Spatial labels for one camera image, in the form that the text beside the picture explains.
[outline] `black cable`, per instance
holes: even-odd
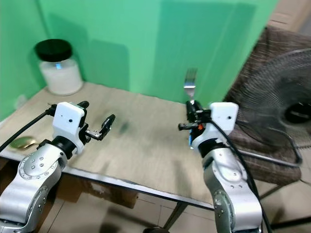
[[[13,142],[13,140],[15,138],[17,138],[22,132],[24,132],[26,129],[28,129],[29,127],[31,127],[33,124],[35,124],[37,121],[39,121],[40,119],[42,119],[44,116],[46,116],[49,112],[45,111],[44,113],[40,114],[39,116],[37,116],[35,119],[33,119],[31,122],[29,122],[27,125],[25,125],[23,128],[21,128],[19,131],[17,131],[15,134],[13,134],[8,140],[5,141],[5,143],[3,143],[0,146],[0,152],[3,151],[11,142]]]
[[[248,169],[248,166],[245,162],[245,160],[243,159],[241,153],[239,152],[239,150],[236,148],[236,146],[232,143],[231,139],[228,137],[228,135],[222,130],[222,128],[220,128],[212,119],[210,119],[210,123],[215,126],[215,128],[225,137],[225,139],[227,140],[228,144],[230,145],[230,147],[234,150],[234,152],[236,153],[237,157],[239,158],[242,166],[244,167],[246,173],[247,173],[247,176],[248,176],[248,179],[247,179],[247,183],[250,187],[250,189],[254,192],[255,196],[257,197],[259,203],[260,203],[260,197],[259,197],[259,193],[258,193],[258,190],[257,190],[257,187],[256,187],[256,184],[255,184],[255,181],[254,181],[254,178],[252,176],[252,174],[250,173],[249,169]],[[261,209],[262,209],[262,217],[263,217],[263,220],[265,222],[265,225],[267,227],[267,231],[268,233],[272,233],[272,228],[271,228],[271,225],[270,225],[270,222],[269,222],[269,219],[262,207],[262,204],[260,203],[261,205]]]

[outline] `wooden tabletop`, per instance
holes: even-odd
[[[90,103],[86,123],[91,129],[100,128],[110,114],[116,120],[102,142],[91,140],[68,166],[212,203],[201,156],[188,147],[188,132],[177,128],[178,123],[186,122],[184,104],[92,83],[85,83],[71,96],[56,96],[43,89],[6,120],[0,143],[49,108],[48,103],[83,100]],[[52,117],[46,116],[22,135],[42,141],[51,140],[52,132]]]

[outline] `cardboard box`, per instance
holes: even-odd
[[[102,183],[83,180],[84,192],[93,196],[104,198],[113,203],[133,209],[138,198],[138,192],[122,187],[105,185]]]
[[[82,178],[62,174],[57,184],[56,197],[76,203],[84,190]]]

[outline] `table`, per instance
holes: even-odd
[[[63,172],[176,201],[166,229],[187,205],[213,210],[201,157],[188,147],[188,133],[177,128],[178,123],[186,122],[184,104],[93,83],[85,83],[71,96],[56,96],[42,89],[8,117],[0,128],[0,144],[49,108],[48,103],[83,100],[90,103],[86,116],[90,127],[100,128],[112,113],[116,120],[102,142],[86,144],[84,152],[73,156]],[[46,116],[22,135],[51,140],[52,117]],[[20,161],[33,150],[21,154],[6,149],[1,156]]]

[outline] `glass jar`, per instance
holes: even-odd
[[[83,85],[77,62],[72,58],[69,42],[61,39],[44,40],[36,44],[41,59],[40,71],[48,90],[56,95],[71,95]]]

